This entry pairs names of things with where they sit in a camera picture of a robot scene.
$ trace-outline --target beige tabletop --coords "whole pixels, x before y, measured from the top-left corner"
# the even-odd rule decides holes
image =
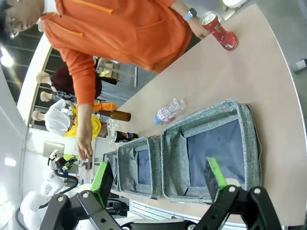
[[[130,112],[121,131],[140,136],[160,134],[156,111],[171,98],[183,98],[187,110],[177,119],[225,99],[251,105],[262,144],[263,186],[284,226],[304,223],[307,202],[307,149],[302,111],[280,47],[257,5],[229,19],[224,27],[239,39],[224,50],[211,35],[159,74],[119,110]],[[128,196],[170,211],[202,217],[208,206],[166,199]],[[238,216],[230,218],[237,222]]]

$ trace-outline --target soda can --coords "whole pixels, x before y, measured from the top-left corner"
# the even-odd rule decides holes
[[[139,135],[136,133],[124,133],[120,131],[114,131],[111,135],[112,141],[115,143],[119,142],[129,142],[136,138],[139,138]]]
[[[226,50],[234,50],[238,45],[238,39],[234,32],[226,31],[220,24],[213,11],[206,12],[200,20],[203,28],[208,30]]]

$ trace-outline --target orange object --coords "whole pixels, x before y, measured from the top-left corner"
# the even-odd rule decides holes
[[[116,105],[113,103],[96,103],[93,104],[93,112],[97,112],[99,110],[114,110],[116,109]]]
[[[161,72],[184,54],[192,31],[174,0],[56,0],[42,16],[46,36],[69,67],[78,104],[94,102],[93,56]]]

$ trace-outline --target gray fabric basket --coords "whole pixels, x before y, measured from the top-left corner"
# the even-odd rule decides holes
[[[147,198],[162,196],[160,136],[138,138],[118,149],[118,183],[122,192]],[[151,185],[139,184],[138,151],[149,151]]]
[[[238,121],[243,146],[242,188],[260,185],[257,139],[251,111],[245,104],[226,100],[168,126],[161,136],[162,190],[166,198],[181,202],[211,203],[207,187],[191,187],[187,139]]]
[[[103,161],[109,161],[111,163],[112,173],[114,177],[116,176],[116,171],[117,171],[116,168],[118,169],[118,166],[116,166],[116,159],[117,159],[117,150],[113,152],[105,153],[102,159]],[[115,183],[112,184],[112,189],[119,191],[118,182],[117,184]]]

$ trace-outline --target ceiling light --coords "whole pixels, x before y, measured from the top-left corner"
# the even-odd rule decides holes
[[[11,67],[14,63],[13,58],[11,56],[3,56],[1,57],[1,64],[5,67]]]
[[[14,166],[16,166],[16,161],[11,159],[11,158],[6,157],[5,158],[5,165],[14,167]]]
[[[2,53],[1,64],[4,65],[5,67],[11,67],[14,63],[13,58],[10,56],[6,48],[1,47],[0,50]]]

